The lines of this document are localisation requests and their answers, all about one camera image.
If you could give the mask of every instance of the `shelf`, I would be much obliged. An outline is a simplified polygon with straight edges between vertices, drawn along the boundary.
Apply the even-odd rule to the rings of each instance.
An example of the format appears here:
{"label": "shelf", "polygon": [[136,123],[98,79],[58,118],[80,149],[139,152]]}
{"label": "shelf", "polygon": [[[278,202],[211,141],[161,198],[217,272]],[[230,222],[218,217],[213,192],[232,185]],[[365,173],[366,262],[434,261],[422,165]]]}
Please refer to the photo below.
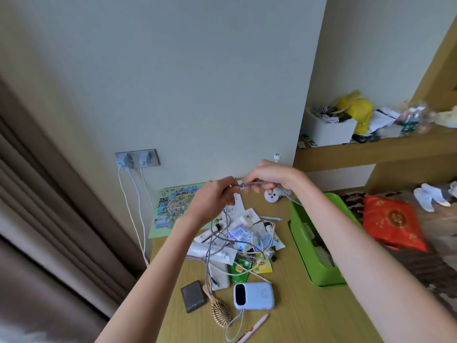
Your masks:
{"label": "shelf", "polygon": [[297,148],[293,166],[303,172],[314,172],[455,153],[457,129],[436,125],[424,135],[412,134],[365,144]]}

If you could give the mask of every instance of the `hairbrush bristles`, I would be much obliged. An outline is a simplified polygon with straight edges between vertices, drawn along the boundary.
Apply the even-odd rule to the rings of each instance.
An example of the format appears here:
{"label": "hairbrush bristles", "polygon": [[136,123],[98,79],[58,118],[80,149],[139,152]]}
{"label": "hairbrush bristles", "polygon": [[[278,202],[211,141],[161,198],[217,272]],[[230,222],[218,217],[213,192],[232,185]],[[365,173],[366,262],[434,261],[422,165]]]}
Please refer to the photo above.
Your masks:
{"label": "hairbrush bristles", "polygon": [[222,302],[221,300],[216,300],[211,303],[211,311],[213,312],[214,320],[222,328],[226,328],[232,321],[230,309],[225,302]]}

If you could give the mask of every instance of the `hand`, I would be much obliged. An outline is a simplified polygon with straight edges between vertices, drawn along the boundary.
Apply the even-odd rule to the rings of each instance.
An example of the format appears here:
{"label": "hand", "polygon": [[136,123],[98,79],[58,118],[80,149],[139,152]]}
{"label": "hand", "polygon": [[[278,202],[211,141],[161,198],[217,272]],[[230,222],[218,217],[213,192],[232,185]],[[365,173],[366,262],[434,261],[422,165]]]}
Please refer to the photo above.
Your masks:
{"label": "hand", "polygon": [[208,181],[195,193],[191,204],[183,216],[194,219],[201,229],[215,219],[225,206],[235,206],[234,194],[240,187],[235,178],[226,177],[218,181]]}
{"label": "hand", "polygon": [[247,185],[246,193],[250,193],[252,188],[254,188],[254,191],[257,193],[260,193],[261,188],[272,193],[273,188],[276,187],[277,184],[281,184],[284,189],[292,189],[291,182],[299,173],[300,171],[292,167],[280,165],[268,160],[262,160],[254,171],[243,178],[243,183],[255,182],[257,179],[266,181],[268,182],[267,184]]}

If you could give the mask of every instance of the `gray curtain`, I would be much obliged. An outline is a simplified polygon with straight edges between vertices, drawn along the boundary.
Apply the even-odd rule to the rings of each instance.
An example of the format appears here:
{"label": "gray curtain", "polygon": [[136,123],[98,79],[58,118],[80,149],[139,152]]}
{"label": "gray curtain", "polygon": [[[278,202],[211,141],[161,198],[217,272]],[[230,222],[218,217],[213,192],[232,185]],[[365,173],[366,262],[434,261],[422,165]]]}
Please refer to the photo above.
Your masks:
{"label": "gray curtain", "polygon": [[144,269],[0,80],[0,342],[93,342]]}

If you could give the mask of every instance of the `white storage box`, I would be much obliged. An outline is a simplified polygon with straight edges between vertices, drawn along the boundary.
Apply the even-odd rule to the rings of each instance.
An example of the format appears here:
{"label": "white storage box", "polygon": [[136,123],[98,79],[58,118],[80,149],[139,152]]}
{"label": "white storage box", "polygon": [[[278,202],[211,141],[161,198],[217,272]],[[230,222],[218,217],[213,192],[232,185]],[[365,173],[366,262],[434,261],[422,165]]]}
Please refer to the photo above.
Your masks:
{"label": "white storage box", "polygon": [[302,131],[311,138],[318,147],[348,143],[356,129],[357,121],[349,119],[344,122],[330,124],[314,116],[308,109],[303,115]]}

